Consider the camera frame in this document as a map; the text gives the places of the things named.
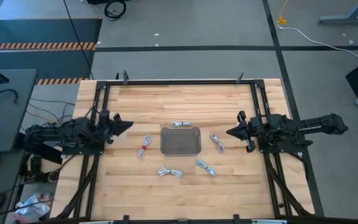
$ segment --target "concrete floor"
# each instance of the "concrete floor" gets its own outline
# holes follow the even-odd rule
[[[283,1],[269,0],[273,19]],[[318,17],[345,14],[356,0],[290,1],[289,27],[332,45],[358,45],[358,26],[322,26]],[[103,5],[67,0],[73,17],[103,17]],[[104,20],[99,47],[267,45],[272,46],[263,4],[259,0],[132,0],[121,20]],[[4,0],[0,18],[66,17],[62,1]],[[297,32],[278,30],[281,45],[313,45]],[[309,148],[325,216],[358,218],[358,107],[345,76],[358,59],[345,52],[283,52],[301,118],[330,112],[349,127],[343,136],[314,134]],[[96,79],[114,79],[127,70],[130,78],[281,78],[274,51],[99,52],[93,61]],[[32,97],[74,103],[78,85],[36,86]],[[64,105],[39,103],[57,116]],[[33,110],[42,116],[47,113]],[[66,114],[72,114],[69,108]],[[44,123],[29,114],[23,127]]]

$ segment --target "wooden table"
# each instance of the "wooden table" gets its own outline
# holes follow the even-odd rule
[[[264,81],[271,113],[289,115],[281,81]],[[96,81],[81,82],[74,118],[84,116],[92,107],[95,85]],[[231,219],[233,214],[240,218],[274,217],[262,154],[258,150],[247,153],[245,141],[225,133],[237,125],[240,110],[246,112],[247,119],[255,116],[249,85],[112,86],[108,109],[134,125],[112,145],[106,145],[100,157],[92,220],[122,220],[123,215],[131,220]],[[171,121],[193,121],[193,126],[200,128],[202,150],[198,156],[166,157],[161,153],[160,132]],[[218,153],[211,133],[225,146],[223,154]],[[136,154],[146,134],[153,140],[144,158],[139,159]],[[196,159],[213,167],[216,177],[197,167]],[[281,154],[281,161],[288,188],[313,213],[303,164],[287,154]],[[75,193],[81,166],[82,156],[76,156],[61,171],[52,217]],[[182,178],[158,177],[161,166],[182,171]],[[81,215],[87,192],[83,198]]]

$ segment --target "yellow cable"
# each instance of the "yellow cable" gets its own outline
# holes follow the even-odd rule
[[[284,19],[284,9],[285,9],[288,1],[289,0],[285,0],[284,5],[281,8],[280,17],[277,20],[277,24],[279,24],[279,25],[285,25],[286,24],[286,19]]]
[[[44,119],[44,120],[46,120],[46,121],[50,121],[51,123],[57,123],[57,122],[58,122],[58,121],[53,121],[52,119],[49,119],[49,118],[45,118],[45,117],[40,116],[40,115],[33,114],[33,113],[29,112],[29,111],[27,111],[27,113],[29,113],[29,114],[32,115],[32,116],[35,116],[35,117],[38,117],[38,118],[42,118],[42,119]]]

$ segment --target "white cable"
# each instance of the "white cable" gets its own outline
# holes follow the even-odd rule
[[[206,169],[206,171],[208,171],[208,174],[209,174],[211,177],[215,177],[215,176],[216,176],[216,170],[214,170],[213,168],[207,166],[204,161],[197,159],[197,162],[195,162],[195,164],[196,164],[197,166],[199,166],[199,167],[202,167],[202,168]]]
[[[141,148],[139,149],[139,151],[137,152],[137,157],[138,158],[143,158],[144,156],[144,150],[147,148],[147,146],[149,146],[149,143],[151,142],[151,135],[150,134],[147,134],[145,137],[144,137],[144,140],[143,140],[143,145],[141,146]]]
[[[171,123],[172,128],[178,128],[178,127],[181,127],[181,126],[191,126],[191,125],[192,125],[191,121],[189,121],[189,122],[173,121]]]
[[[210,138],[216,143],[217,150],[220,153],[223,153],[224,152],[224,147],[223,147],[222,143],[219,142],[219,139],[218,139],[217,135],[216,134],[210,134]]]
[[[183,173],[178,170],[168,170],[165,167],[161,167],[161,169],[158,171],[158,177],[162,177],[165,174],[171,173],[175,175],[176,177],[182,177]]]
[[[302,31],[298,30],[298,29],[295,29],[295,28],[291,28],[291,27],[281,27],[281,26],[278,26],[278,28],[280,30],[295,30],[295,31],[298,31],[304,38],[306,38],[308,41],[312,42],[312,43],[315,43],[315,44],[319,44],[319,45],[323,45],[323,46],[326,46],[326,47],[330,47],[332,49],[335,49],[335,50],[341,50],[341,51],[345,51],[347,53],[350,53],[354,56],[356,56],[358,58],[358,55],[354,52],[351,52],[350,50],[346,50],[346,49],[340,49],[340,48],[337,48],[337,47],[334,47],[334,46],[331,46],[331,45],[328,45],[328,44],[324,44],[324,43],[321,43],[321,42],[318,42],[318,41],[315,41],[315,40],[312,40],[310,39],[309,37],[307,37],[304,33],[302,33]]]

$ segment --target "plastic bag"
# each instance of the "plastic bag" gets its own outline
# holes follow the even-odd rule
[[[33,206],[18,209],[12,215],[16,220],[19,220],[21,223],[32,223],[38,222],[39,218],[48,214],[51,208],[52,202],[47,202],[53,199],[53,194],[50,193],[36,193],[32,195],[28,200],[24,203],[18,202],[16,208],[24,207],[37,202],[45,202],[45,203],[37,203]]]

